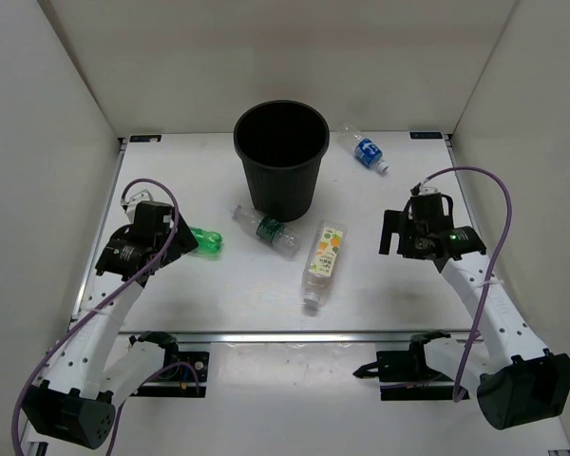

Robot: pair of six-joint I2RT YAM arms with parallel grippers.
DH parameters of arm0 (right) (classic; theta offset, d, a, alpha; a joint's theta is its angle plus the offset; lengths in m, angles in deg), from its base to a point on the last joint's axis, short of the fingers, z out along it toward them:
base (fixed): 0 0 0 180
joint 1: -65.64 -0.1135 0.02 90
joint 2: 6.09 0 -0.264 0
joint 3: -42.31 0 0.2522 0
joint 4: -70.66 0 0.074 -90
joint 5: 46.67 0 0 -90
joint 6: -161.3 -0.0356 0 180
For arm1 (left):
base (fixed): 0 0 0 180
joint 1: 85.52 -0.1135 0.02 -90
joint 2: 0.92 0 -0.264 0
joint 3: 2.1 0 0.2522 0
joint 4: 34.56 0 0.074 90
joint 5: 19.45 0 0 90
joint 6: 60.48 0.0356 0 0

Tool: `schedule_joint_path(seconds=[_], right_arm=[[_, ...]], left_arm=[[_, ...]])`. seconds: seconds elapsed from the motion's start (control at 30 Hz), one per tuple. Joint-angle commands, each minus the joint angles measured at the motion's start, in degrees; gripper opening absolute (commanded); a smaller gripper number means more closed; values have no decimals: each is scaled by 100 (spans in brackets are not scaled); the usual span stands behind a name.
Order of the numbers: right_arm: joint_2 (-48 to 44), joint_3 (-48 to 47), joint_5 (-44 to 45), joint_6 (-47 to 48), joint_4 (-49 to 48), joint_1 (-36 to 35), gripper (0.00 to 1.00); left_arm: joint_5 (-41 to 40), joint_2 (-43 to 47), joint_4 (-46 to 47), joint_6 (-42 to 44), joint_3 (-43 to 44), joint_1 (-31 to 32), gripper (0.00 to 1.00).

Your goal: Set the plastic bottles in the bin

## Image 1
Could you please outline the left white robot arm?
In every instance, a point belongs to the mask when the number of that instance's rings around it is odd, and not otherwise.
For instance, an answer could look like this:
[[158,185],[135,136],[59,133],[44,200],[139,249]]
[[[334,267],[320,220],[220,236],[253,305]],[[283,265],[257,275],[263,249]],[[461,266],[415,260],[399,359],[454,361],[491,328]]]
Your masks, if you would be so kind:
[[88,449],[111,446],[124,402],[140,387],[179,371],[199,378],[167,332],[132,337],[128,352],[113,365],[106,363],[150,277],[198,246],[175,201],[158,202],[142,190],[123,194],[121,206],[129,222],[110,236],[95,270],[98,278],[118,278],[122,285],[83,309],[28,378],[12,416],[15,447],[20,416],[56,440]]

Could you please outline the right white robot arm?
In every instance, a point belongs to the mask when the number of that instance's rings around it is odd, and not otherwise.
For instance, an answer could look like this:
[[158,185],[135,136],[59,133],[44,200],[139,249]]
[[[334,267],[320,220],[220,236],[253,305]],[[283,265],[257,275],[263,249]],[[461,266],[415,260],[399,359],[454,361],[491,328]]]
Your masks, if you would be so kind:
[[474,334],[486,352],[470,355],[461,365],[464,347],[449,333],[415,334],[408,370],[422,380],[437,372],[459,380],[496,429],[561,415],[570,391],[570,357],[552,353],[533,333],[489,272],[483,241],[472,227],[455,226],[452,211],[448,195],[411,196],[403,210],[385,211],[379,252],[387,254],[391,238],[397,236],[398,255],[432,262],[469,315],[480,318]]

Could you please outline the clear bottle green label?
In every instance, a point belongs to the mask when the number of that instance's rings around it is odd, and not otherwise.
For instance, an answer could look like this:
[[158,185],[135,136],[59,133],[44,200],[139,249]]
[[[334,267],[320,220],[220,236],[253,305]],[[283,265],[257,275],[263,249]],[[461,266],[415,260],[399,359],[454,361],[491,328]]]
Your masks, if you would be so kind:
[[247,235],[270,245],[285,257],[293,257],[300,247],[299,235],[295,230],[256,210],[238,205],[233,210],[233,220]]

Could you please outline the clear bottle orange label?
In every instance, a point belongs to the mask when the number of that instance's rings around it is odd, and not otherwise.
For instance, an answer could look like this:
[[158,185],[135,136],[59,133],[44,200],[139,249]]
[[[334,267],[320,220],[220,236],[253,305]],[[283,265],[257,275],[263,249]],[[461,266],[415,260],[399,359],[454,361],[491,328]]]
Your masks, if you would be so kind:
[[302,276],[302,300],[306,307],[317,309],[328,294],[346,234],[347,228],[341,223],[319,223]]

